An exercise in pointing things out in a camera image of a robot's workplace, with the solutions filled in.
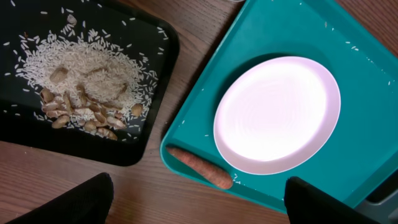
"table surface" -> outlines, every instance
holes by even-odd
[[[0,142],[0,223],[23,215],[101,172],[111,175],[114,201],[106,223],[288,223],[286,215],[171,173],[159,144],[242,3],[226,0],[122,0],[171,23],[181,51],[144,157],[117,167]],[[338,0],[398,55],[396,0]]]

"white plate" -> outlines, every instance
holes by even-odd
[[[302,57],[261,63],[221,100],[214,137],[223,158],[250,174],[276,174],[311,158],[332,134],[340,91],[321,64]]]

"orange carrot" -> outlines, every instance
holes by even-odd
[[[167,147],[167,151],[215,186],[225,190],[232,187],[231,176],[218,166],[176,147]]]

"black object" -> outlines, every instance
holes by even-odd
[[[163,99],[172,70],[179,53],[178,36],[173,27],[163,20],[153,17],[143,11],[126,7],[116,1],[51,1],[51,0],[21,0],[15,1],[13,7],[10,1],[0,1],[0,20],[3,21],[0,35],[0,121],[3,131],[0,141],[13,142],[26,146],[37,147],[49,151],[60,152],[72,156],[92,159],[108,164],[129,166],[137,163],[143,153],[149,134],[154,125],[160,103]],[[131,59],[142,60],[140,52],[149,58],[147,71],[154,70],[158,74],[158,85],[155,94],[152,95],[152,105],[145,121],[142,118],[134,119],[129,125],[139,125],[139,128],[128,128],[116,131],[118,141],[102,139],[98,136],[83,133],[76,129],[51,128],[51,123],[38,121],[34,112],[41,112],[40,97],[27,86],[27,80],[15,77],[14,66],[18,64],[18,55],[25,59],[25,53],[21,49],[18,35],[24,32],[33,38],[37,35],[41,39],[47,38],[49,30],[60,35],[60,31],[68,23],[69,13],[66,9],[74,11],[77,19],[75,26],[76,35],[84,33],[85,39],[88,31],[95,29],[99,33],[104,29],[111,37],[107,40],[124,48],[123,53]],[[77,37],[66,37],[70,41],[76,41]],[[31,50],[35,49],[34,43],[28,41]]]
[[[102,173],[45,205],[8,222],[8,224],[105,223],[105,219],[111,208],[112,200],[112,180],[108,174]]]
[[[291,224],[377,223],[298,177],[287,180],[284,202]]]

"rice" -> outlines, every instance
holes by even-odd
[[[96,35],[96,40],[100,38],[95,30],[89,31],[88,38]],[[117,50],[122,50],[118,45],[111,44]],[[143,100],[141,93],[138,93],[138,81],[142,80],[140,76],[142,69],[135,60],[129,59],[120,51],[112,52],[100,40],[93,43],[87,43],[80,39],[76,42],[52,41],[37,46],[37,51],[33,52],[26,59],[21,74],[22,78],[30,80],[33,86],[39,85],[48,88],[56,95],[62,95],[69,92],[72,104],[81,107],[82,103],[76,90],[77,83],[85,86],[86,94],[102,103],[111,103],[122,106],[120,111],[125,118],[130,116],[131,107],[137,103],[143,104],[143,115],[149,110],[150,100]],[[60,65],[69,70],[68,78],[62,85],[55,85],[49,80],[52,72]],[[107,66],[108,70],[101,70],[95,75],[82,75],[100,66]],[[127,91],[117,98],[118,90],[125,83],[128,83]],[[93,114],[85,114],[84,119],[93,118]]]

